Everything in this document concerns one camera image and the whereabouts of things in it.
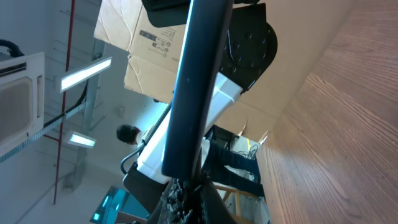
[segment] wood grain surface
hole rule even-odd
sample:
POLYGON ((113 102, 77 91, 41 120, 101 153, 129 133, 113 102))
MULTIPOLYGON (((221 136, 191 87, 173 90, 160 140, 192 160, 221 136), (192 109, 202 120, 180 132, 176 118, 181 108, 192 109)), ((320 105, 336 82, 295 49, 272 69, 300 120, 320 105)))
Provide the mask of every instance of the wood grain surface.
POLYGON ((398 223, 398 1, 356 3, 257 159, 273 224, 398 223))

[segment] blue jeans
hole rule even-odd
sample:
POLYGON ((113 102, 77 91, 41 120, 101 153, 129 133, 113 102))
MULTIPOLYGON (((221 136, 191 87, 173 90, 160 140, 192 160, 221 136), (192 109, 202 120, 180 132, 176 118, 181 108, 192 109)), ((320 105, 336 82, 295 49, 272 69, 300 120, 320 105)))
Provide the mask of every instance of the blue jeans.
POLYGON ((257 184, 241 177, 234 172, 229 171, 225 166, 246 170, 254 175, 260 175, 257 161, 246 159, 237 153, 217 146, 215 143, 210 143, 209 153, 205 164, 202 167, 203 171, 207 171, 209 173, 210 179, 213 182, 232 186, 236 189, 249 192, 259 197, 264 197, 264 190, 261 184, 257 184))

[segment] black pole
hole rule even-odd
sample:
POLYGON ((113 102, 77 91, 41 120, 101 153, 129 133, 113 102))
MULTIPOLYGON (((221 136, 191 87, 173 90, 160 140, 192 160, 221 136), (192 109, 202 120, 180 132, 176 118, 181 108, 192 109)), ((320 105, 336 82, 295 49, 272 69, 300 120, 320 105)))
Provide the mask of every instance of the black pole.
POLYGON ((190 180, 200 152, 233 0, 192 0, 178 66, 162 173, 190 180))

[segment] red pipe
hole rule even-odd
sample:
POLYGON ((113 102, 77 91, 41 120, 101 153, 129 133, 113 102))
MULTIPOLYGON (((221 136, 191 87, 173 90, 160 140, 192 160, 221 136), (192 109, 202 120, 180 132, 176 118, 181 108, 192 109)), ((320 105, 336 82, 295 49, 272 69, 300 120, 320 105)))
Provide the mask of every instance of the red pipe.
MULTIPOLYGON (((70 61, 70 49, 72 47, 72 30, 73 30, 73 19, 75 17, 75 0, 72 0, 72 5, 70 6, 70 20, 69 20, 69 36, 68 36, 68 49, 67 49, 67 62, 65 66, 65 71, 69 70, 69 61, 70 61)), ((65 112, 65 103, 67 101, 67 92, 63 92, 62 96, 62 113, 65 112)), ((60 170, 60 156, 61 156, 61 144, 62 144, 62 131, 63 131, 63 122, 60 126, 60 135, 58 138, 58 156, 57 156, 57 174, 55 175, 55 189, 54 189, 54 203, 57 201, 57 187, 58 187, 58 175, 60 170)))
POLYGON ((49 135, 45 134, 44 137, 49 138, 49 139, 53 139, 54 141, 59 142, 59 140, 57 138, 51 137, 49 135))

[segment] cardboard box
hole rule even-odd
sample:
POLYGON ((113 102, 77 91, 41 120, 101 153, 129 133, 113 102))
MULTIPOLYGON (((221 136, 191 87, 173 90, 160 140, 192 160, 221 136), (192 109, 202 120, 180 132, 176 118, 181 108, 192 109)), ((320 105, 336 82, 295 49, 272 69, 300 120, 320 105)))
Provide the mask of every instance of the cardboard box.
MULTIPOLYGON (((254 86, 216 122, 254 141, 272 131, 354 0, 266 3, 267 21, 278 38, 278 53, 254 86)), ((153 27, 141 0, 103 0, 95 37, 130 53, 125 88, 169 102, 184 31, 185 25, 153 27)))

